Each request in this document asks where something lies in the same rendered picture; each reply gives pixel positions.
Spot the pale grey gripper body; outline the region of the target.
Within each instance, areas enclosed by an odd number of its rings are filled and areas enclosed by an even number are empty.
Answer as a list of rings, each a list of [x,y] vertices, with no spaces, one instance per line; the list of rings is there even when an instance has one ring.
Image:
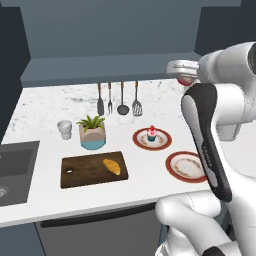
[[[197,78],[199,64],[197,61],[191,60],[174,60],[167,64],[166,73],[178,78],[189,77]]]

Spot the red jam jar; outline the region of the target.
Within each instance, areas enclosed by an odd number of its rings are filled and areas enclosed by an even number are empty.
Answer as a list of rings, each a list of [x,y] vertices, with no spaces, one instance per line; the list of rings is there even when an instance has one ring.
[[[177,81],[183,86],[191,86],[196,81],[196,79],[190,77],[180,77],[177,79]]]

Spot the golden croissant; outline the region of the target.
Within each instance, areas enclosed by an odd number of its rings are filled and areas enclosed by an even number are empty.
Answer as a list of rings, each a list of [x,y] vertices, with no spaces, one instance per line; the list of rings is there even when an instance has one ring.
[[[121,168],[116,161],[111,159],[104,159],[103,164],[110,172],[114,173],[115,175],[121,174]]]

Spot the dark wooden cutting board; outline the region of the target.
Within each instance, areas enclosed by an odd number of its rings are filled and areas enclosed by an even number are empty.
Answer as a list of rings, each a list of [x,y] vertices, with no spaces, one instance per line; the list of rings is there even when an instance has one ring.
[[[120,167],[120,174],[109,171],[103,161],[114,160]],[[107,182],[127,180],[129,177],[123,154],[120,151],[62,159],[60,186],[73,188]]]

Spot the dark tall cabinet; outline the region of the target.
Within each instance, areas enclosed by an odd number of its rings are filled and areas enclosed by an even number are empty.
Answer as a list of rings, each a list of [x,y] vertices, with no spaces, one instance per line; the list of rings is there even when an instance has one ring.
[[[0,0],[0,143],[23,90],[21,75],[31,59],[19,7]]]

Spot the grey-blue base cabinet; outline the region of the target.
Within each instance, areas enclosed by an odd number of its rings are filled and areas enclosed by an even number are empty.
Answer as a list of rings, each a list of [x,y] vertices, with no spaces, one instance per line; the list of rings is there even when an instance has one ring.
[[[0,228],[0,256],[46,256],[34,224]]]

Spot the hanging slotted turner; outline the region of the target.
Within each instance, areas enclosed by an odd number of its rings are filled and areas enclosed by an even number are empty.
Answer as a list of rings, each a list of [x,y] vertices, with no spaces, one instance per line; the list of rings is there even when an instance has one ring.
[[[134,116],[139,117],[143,114],[142,105],[137,99],[138,97],[138,82],[135,82],[135,99],[132,103],[132,113]]]

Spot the pink cupcake with cherry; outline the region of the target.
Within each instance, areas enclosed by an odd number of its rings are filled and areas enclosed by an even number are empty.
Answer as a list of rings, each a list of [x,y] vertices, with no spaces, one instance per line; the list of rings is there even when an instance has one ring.
[[[150,142],[153,142],[156,139],[156,136],[157,136],[157,130],[153,125],[151,125],[147,130],[147,139]]]

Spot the red-rimmed plate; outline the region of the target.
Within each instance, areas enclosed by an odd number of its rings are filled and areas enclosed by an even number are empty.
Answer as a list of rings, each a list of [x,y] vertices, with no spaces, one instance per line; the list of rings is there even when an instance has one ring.
[[[142,128],[133,134],[132,139],[135,145],[150,151],[164,150],[171,145],[172,137],[166,131],[157,129],[157,134],[154,141],[148,140],[147,131],[147,128]]]
[[[187,183],[202,183],[207,180],[199,156],[190,151],[177,151],[165,161],[168,172],[176,179]]]

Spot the potted green plant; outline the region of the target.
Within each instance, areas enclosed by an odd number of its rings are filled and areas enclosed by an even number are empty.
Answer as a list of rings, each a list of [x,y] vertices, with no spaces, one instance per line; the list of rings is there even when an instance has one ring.
[[[77,122],[79,125],[80,143],[87,150],[97,150],[106,144],[104,117],[87,116]]]

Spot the grey dishwasher door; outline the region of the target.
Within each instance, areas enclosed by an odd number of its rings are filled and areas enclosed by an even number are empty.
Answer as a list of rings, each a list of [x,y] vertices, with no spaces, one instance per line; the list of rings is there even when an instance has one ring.
[[[168,231],[155,209],[72,226],[35,226],[46,256],[154,256]]]

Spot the dark grey sink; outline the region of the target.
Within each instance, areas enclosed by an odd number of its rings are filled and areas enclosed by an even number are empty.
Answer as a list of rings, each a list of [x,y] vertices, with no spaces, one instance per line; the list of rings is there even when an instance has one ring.
[[[0,145],[0,207],[26,203],[39,141]]]

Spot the dark wall cabinet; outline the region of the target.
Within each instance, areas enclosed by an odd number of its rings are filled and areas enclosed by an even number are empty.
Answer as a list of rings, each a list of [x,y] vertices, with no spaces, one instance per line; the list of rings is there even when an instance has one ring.
[[[256,42],[256,0],[239,7],[203,7],[195,52],[201,56],[232,45]]]

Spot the grey-blue wall cabinet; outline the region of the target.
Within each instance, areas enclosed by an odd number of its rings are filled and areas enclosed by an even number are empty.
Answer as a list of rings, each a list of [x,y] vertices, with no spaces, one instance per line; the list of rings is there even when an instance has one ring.
[[[205,7],[241,0],[24,0],[26,87],[157,79],[171,60],[197,60]]]

